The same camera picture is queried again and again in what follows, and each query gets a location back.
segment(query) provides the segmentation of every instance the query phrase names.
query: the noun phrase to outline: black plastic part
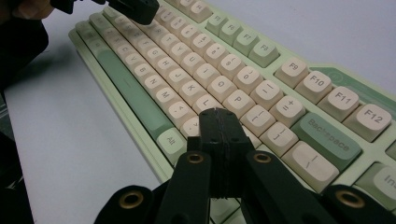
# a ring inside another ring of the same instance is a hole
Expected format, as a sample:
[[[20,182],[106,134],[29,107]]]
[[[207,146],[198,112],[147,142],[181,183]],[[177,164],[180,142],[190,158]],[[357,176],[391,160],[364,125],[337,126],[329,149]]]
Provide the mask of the black plastic part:
[[[95,224],[149,224],[154,196],[151,190],[129,186],[117,191],[99,213]]]
[[[270,223],[336,223],[275,155],[249,152],[245,168],[247,184]]]
[[[396,223],[396,217],[391,212],[368,195],[349,186],[326,188],[320,201],[340,223]]]
[[[231,111],[207,109],[199,115],[199,125],[199,150],[208,153],[213,161],[211,197],[240,198],[245,183],[242,167],[254,146]]]
[[[201,151],[189,151],[180,156],[163,196],[156,224],[209,222],[210,165],[210,157]]]
[[[50,0],[50,4],[53,7],[58,8],[59,10],[67,14],[73,13],[74,2],[75,0]]]
[[[108,5],[143,25],[152,22],[160,7],[157,0],[108,0]]]

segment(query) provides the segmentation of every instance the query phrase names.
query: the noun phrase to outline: keycap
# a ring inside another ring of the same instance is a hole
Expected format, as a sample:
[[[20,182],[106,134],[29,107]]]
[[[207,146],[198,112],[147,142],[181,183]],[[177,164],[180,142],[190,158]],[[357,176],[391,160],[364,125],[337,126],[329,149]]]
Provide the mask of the keycap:
[[[392,115],[377,105],[361,105],[343,124],[368,142],[384,131],[392,121]]]
[[[216,77],[215,80],[213,80],[213,82],[207,87],[207,91],[221,103],[236,90],[237,88],[235,84],[225,76]]]
[[[222,223],[238,207],[239,202],[235,199],[212,199],[210,200],[210,216],[216,223]]]
[[[181,126],[180,132],[184,137],[199,136],[199,119],[198,116],[192,117]]]
[[[260,105],[254,105],[242,118],[241,122],[256,136],[264,133],[276,120]]]
[[[346,87],[337,87],[319,103],[318,107],[338,121],[343,121],[359,105],[359,95]]]
[[[291,130],[339,171],[344,171],[361,153],[357,142],[315,113],[307,113]]]
[[[206,94],[206,90],[195,80],[184,84],[178,91],[180,96],[192,106],[201,96]]]
[[[192,5],[189,17],[201,23],[213,14],[210,7],[203,1],[197,1]]]
[[[204,57],[206,50],[212,46],[213,40],[207,34],[199,34],[192,40],[191,49]]]
[[[191,45],[192,40],[197,37],[201,32],[194,25],[188,24],[181,31],[178,38],[183,41],[187,46]]]
[[[236,37],[243,31],[241,24],[235,20],[224,23],[219,32],[219,38],[229,45],[233,45]]]
[[[295,88],[308,75],[306,63],[298,58],[290,58],[276,70],[275,77]]]
[[[161,38],[160,43],[158,44],[166,53],[169,53],[171,48],[180,42],[180,40],[174,34],[167,34]]]
[[[221,27],[228,21],[228,18],[222,14],[215,12],[206,23],[206,29],[214,35],[219,35]]]
[[[203,65],[205,60],[196,52],[191,52],[181,61],[180,66],[186,70],[190,75],[194,74],[201,65]]]
[[[396,170],[374,163],[359,178],[356,185],[373,195],[388,210],[396,208]]]
[[[303,104],[292,96],[284,96],[270,110],[270,113],[286,127],[296,122],[305,114]]]
[[[181,63],[181,61],[189,53],[192,53],[190,47],[183,42],[178,42],[171,48],[171,51],[169,52],[169,56],[171,56],[177,63]]]
[[[175,36],[179,36],[181,30],[187,25],[188,23],[182,17],[175,17],[171,22],[170,26],[168,27],[169,32],[174,34]]]
[[[181,97],[170,87],[164,87],[157,91],[154,100],[162,110],[167,110],[169,106],[181,100]]]
[[[212,95],[204,94],[192,105],[192,109],[195,113],[200,114],[202,111],[209,108],[223,108],[222,104],[219,103]]]
[[[278,157],[282,157],[298,142],[298,137],[283,123],[276,122],[260,136],[260,140],[275,152]]]
[[[133,74],[140,83],[144,83],[146,78],[156,75],[157,72],[145,61],[134,68]]]
[[[253,47],[260,41],[258,35],[249,29],[243,30],[233,42],[233,47],[248,56]]]
[[[172,164],[187,151],[187,141],[176,128],[163,132],[157,138],[157,144]]]
[[[215,80],[216,77],[221,76],[220,72],[210,63],[202,64],[192,75],[204,88]]]
[[[240,119],[255,103],[246,93],[236,90],[223,102],[223,105]]]
[[[332,81],[321,72],[313,71],[295,88],[314,105],[332,90]]]
[[[318,193],[339,175],[334,165],[303,141],[294,145],[281,159]]]
[[[283,91],[271,80],[264,80],[250,94],[250,97],[266,110],[271,109],[283,98]]]
[[[169,76],[165,79],[175,91],[179,91],[184,84],[192,81],[192,77],[181,68],[177,68],[170,72]]]
[[[190,10],[192,5],[195,3],[196,0],[180,0],[180,4],[178,5],[178,9],[186,14],[189,15],[190,14]]]
[[[271,62],[279,57],[279,52],[277,51],[274,43],[267,40],[261,40],[253,47],[248,57],[259,66],[267,67]]]
[[[204,60],[217,68],[221,61],[228,54],[229,52],[226,48],[224,48],[221,44],[216,43],[206,50]]]
[[[158,74],[147,77],[144,82],[144,88],[151,95],[151,97],[155,97],[160,89],[167,86],[168,85],[166,84],[165,80],[163,80],[163,78]]]
[[[169,106],[166,114],[175,126],[180,129],[187,120],[196,116],[195,112],[183,101],[176,102]]]
[[[251,66],[242,68],[233,78],[233,83],[247,94],[250,94],[262,81],[262,75]]]
[[[225,56],[223,60],[221,60],[218,69],[222,75],[226,76],[230,80],[233,80],[233,77],[235,77],[244,67],[245,63],[242,62],[238,56],[229,54]]]

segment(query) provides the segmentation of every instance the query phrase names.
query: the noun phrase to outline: cream keycap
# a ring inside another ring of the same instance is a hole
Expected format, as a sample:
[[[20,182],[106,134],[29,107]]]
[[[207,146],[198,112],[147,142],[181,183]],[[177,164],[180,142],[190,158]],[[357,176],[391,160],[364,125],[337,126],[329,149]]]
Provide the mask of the cream keycap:
[[[368,142],[373,142],[392,120],[392,115],[377,105],[361,105],[344,124]]]
[[[332,90],[332,80],[319,71],[313,71],[295,90],[315,105]]]
[[[226,48],[224,48],[221,44],[213,44],[210,46],[206,53],[204,54],[204,59],[208,63],[212,64],[214,67],[218,67],[221,61],[230,54]]]
[[[266,110],[271,109],[283,97],[283,91],[271,80],[264,80],[260,83],[250,97]]]
[[[287,95],[270,109],[270,113],[276,118],[276,120],[282,122],[289,128],[305,114],[305,107],[300,101]]]
[[[240,119],[255,103],[246,93],[236,90],[223,102],[223,105]]]
[[[276,70],[275,77],[295,88],[308,75],[306,63],[298,58],[290,58]]]
[[[207,110],[209,108],[223,108],[222,104],[219,103],[212,95],[205,94],[201,96],[195,103],[192,105],[192,109],[195,113],[200,114],[202,111]]]
[[[172,88],[165,87],[157,91],[154,100],[163,111],[166,111],[169,106],[182,99]]]
[[[207,91],[195,80],[184,84],[178,91],[180,96],[192,106],[201,96],[205,95]]]
[[[193,80],[192,77],[180,67],[170,72],[169,76],[165,79],[175,91],[179,91],[184,84]]]
[[[196,116],[195,112],[184,101],[179,101],[169,106],[166,114],[178,129],[180,129],[181,125],[187,120]]]
[[[237,88],[235,84],[225,76],[216,77],[215,80],[213,80],[213,82],[207,87],[207,91],[221,103],[236,90]]]
[[[298,142],[282,158],[313,190],[322,192],[339,171],[305,142]]]
[[[192,117],[181,126],[180,132],[184,137],[199,136],[199,119],[198,116]]]
[[[246,66],[233,78],[233,83],[245,93],[250,94],[263,80],[259,71],[251,66]]]
[[[276,120],[266,109],[254,105],[242,118],[241,122],[256,136],[264,133]]]
[[[220,72],[210,63],[201,65],[192,75],[204,88],[207,88],[216,77],[221,76]]]
[[[229,54],[221,60],[221,63],[218,66],[219,72],[222,75],[226,76],[228,79],[233,80],[233,78],[245,67],[244,62],[234,55]]]
[[[337,87],[319,103],[318,107],[338,121],[343,121],[359,105],[359,95],[346,87]]]
[[[213,14],[210,7],[203,1],[197,1],[192,5],[189,17],[194,21],[201,23]]]
[[[260,140],[281,157],[298,142],[298,137],[283,123],[276,122],[260,136]]]

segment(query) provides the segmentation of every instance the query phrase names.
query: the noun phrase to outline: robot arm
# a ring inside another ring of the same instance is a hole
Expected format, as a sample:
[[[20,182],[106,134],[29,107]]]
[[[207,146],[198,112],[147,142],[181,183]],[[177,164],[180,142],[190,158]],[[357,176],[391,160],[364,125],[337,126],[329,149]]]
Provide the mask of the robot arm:
[[[106,0],[92,0],[103,5]],[[53,7],[72,14],[75,0],[50,0]],[[148,25],[154,19],[160,5],[157,0],[107,0],[110,7],[115,8],[133,21],[143,25]]]

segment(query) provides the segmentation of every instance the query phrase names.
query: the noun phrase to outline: function key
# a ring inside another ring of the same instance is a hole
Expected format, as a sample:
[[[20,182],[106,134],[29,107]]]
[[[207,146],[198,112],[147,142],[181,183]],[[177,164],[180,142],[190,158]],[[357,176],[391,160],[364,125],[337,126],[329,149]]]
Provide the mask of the function key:
[[[275,77],[279,78],[286,85],[295,88],[308,75],[306,63],[298,58],[290,58],[275,72]]]
[[[233,42],[233,47],[248,56],[253,47],[260,41],[257,34],[249,29],[242,31]]]
[[[317,104],[332,90],[332,80],[323,73],[314,71],[305,77],[295,90],[313,104]]]
[[[227,21],[219,32],[219,38],[232,45],[236,37],[243,31],[241,24],[237,21]]]
[[[228,18],[221,13],[214,13],[206,24],[206,30],[214,35],[219,35],[221,27],[228,21]]]
[[[346,87],[335,88],[318,103],[318,107],[340,122],[358,105],[359,95]]]
[[[279,57],[279,52],[277,51],[274,43],[267,40],[261,40],[253,47],[248,57],[260,67],[267,67],[271,62]]]
[[[388,111],[377,105],[361,105],[343,122],[350,130],[372,142],[392,120]]]

